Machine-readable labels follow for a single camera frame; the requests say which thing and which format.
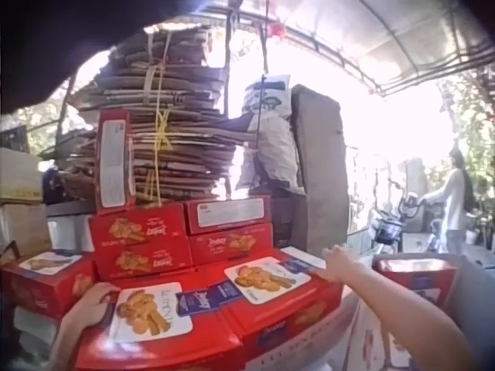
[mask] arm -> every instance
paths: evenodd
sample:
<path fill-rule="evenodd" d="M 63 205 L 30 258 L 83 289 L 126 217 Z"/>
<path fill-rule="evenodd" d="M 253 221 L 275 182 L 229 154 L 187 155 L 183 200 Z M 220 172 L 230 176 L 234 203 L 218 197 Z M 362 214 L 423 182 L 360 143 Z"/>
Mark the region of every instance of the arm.
<path fill-rule="evenodd" d="M 95 284 L 69 310 L 60 323 L 46 371 L 72 369 L 70 366 L 77 354 L 77 345 L 83 330 L 101 321 L 107 311 L 108 295 L 119 290 L 112 284 Z"/>
<path fill-rule="evenodd" d="M 341 281 L 364 300 L 423 371 L 477 369 L 464 335 L 439 308 L 376 271 L 353 261 L 345 247 L 325 249 L 326 269 L 313 273 Z"/>
<path fill-rule="evenodd" d="M 77 348 L 83 329 L 74 321 L 65 317 L 60 323 L 59 331 L 49 355 L 47 371 L 66 371 Z"/>
<path fill-rule="evenodd" d="M 454 188 L 456 177 L 458 176 L 458 169 L 452 170 L 449 175 L 447 175 L 447 180 L 442 188 L 437 189 L 436 191 L 427 193 L 423 196 L 423 199 L 428 201 L 429 203 L 443 203 L 447 200 L 447 197 L 452 192 Z"/>

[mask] metal awning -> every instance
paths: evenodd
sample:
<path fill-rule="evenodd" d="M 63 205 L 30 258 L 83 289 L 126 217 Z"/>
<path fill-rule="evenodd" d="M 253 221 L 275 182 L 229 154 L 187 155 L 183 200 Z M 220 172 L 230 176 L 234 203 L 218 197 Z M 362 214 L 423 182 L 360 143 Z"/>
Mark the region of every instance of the metal awning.
<path fill-rule="evenodd" d="M 228 0 L 198 16 L 219 17 Z M 263 21 L 265 0 L 239 16 Z M 271 0 L 269 18 L 290 42 L 344 68 L 382 96 L 495 61 L 489 35 L 457 0 Z"/>

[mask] red cookie box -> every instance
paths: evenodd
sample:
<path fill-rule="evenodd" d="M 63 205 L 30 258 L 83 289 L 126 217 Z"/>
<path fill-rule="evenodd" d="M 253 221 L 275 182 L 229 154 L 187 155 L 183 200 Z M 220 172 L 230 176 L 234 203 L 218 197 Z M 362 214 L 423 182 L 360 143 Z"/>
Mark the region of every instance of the red cookie box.
<path fill-rule="evenodd" d="M 196 265 L 226 261 L 273 248 L 270 223 L 199 234 L 189 238 Z"/>
<path fill-rule="evenodd" d="M 61 319 L 96 281 L 88 255 L 52 250 L 2 266 L 2 290 L 17 305 Z"/>
<path fill-rule="evenodd" d="M 96 141 L 97 214 L 131 208 L 135 203 L 130 115 L 126 110 L 100 112 Z"/>
<path fill-rule="evenodd" d="M 377 271 L 442 307 L 449 295 L 457 268 L 439 258 L 390 258 L 379 260 Z"/>
<path fill-rule="evenodd" d="M 101 279 L 192 267 L 183 206 L 169 203 L 89 219 Z"/>
<path fill-rule="evenodd" d="M 248 199 L 193 200 L 186 202 L 189 234 L 268 223 L 271 221 L 270 199 L 256 196 Z"/>
<path fill-rule="evenodd" d="M 305 273 L 308 264 L 301 270 L 300 262 L 272 250 L 204 268 L 210 297 L 241 337 L 247 361 L 292 339 L 339 307 L 343 286 Z M 290 287 L 241 287 L 235 282 L 242 267 L 260 267 L 278 279 L 289 280 Z"/>
<path fill-rule="evenodd" d="M 229 328 L 218 307 L 209 300 L 204 281 L 198 273 L 162 274 L 160 277 L 116 281 L 122 291 L 115 311 L 108 316 L 107 323 L 99 328 L 90 328 L 83 334 L 76 369 L 243 369 L 241 341 Z M 156 308 L 168 324 L 159 327 L 159 333 L 155 332 L 155 335 L 152 335 L 150 328 L 143 332 L 143 328 L 139 328 L 142 323 L 136 325 L 127 318 L 119 317 L 119 314 L 131 315 L 131 312 L 125 311 L 124 303 L 138 303 L 137 308 L 143 308 L 139 304 L 139 300 L 142 302 L 143 299 L 139 299 L 139 293 L 136 294 L 140 290 L 144 291 L 143 298 L 152 295 L 152 301 L 156 304 L 147 310 Z M 146 320 L 150 318 L 153 318 L 151 314 L 145 317 Z"/>

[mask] woman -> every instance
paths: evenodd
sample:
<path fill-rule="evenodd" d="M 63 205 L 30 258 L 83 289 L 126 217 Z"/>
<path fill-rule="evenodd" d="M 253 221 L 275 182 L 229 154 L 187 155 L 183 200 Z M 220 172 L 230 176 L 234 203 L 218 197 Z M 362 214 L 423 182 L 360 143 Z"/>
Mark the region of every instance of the woman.
<path fill-rule="evenodd" d="M 466 213 L 472 211 L 475 203 L 473 184 L 466 169 L 461 151 L 454 147 L 449 153 L 453 169 L 447 175 L 442 188 L 423 196 L 427 203 L 445 203 L 445 216 L 440 234 L 444 250 L 461 255 L 466 236 Z"/>
<path fill-rule="evenodd" d="M 413 291 L 350 258 L 345 247 L 325 249 L 326 269 L 312 273 L 328 281 L 339 281 L 363 299 L 384 328 L 413 357 L 422 371 L 477 370 L 464 335 L 440 309 Z M 104 317 L 104 301 L 118 288 L 96 284 L 62 320 L 49 361 L 49 371 L 66 371 L 76 353 L 82 330 Z"/>

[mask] stack of flattened cardboard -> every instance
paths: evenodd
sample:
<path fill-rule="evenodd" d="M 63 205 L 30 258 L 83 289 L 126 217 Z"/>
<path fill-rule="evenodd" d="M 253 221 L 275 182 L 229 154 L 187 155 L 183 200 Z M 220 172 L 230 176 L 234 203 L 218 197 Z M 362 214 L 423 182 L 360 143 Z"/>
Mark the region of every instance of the stack of flattened cardboard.
<path fill-rule="evenodd" d="M 251 115 L 228 120 L 215 108 L 225 76 L 222 68 L 204 66 L 208 40 L 203 26 L 142 31 L 118 45 L 94 81 L 71 97 L 83 116 L 113 108 L 130 113 L 140 200 L 157 196 L 147 186 L 151 172 L 159 177 L 161 199 L 212 196 L 229 176 L 236 147 L 255 140 L 247 132 Z M 64 174 L 77 198 L 94 194 L 95 138 L 78 148 Z M 166 143 L 159 151 L 157 141 Z"/>

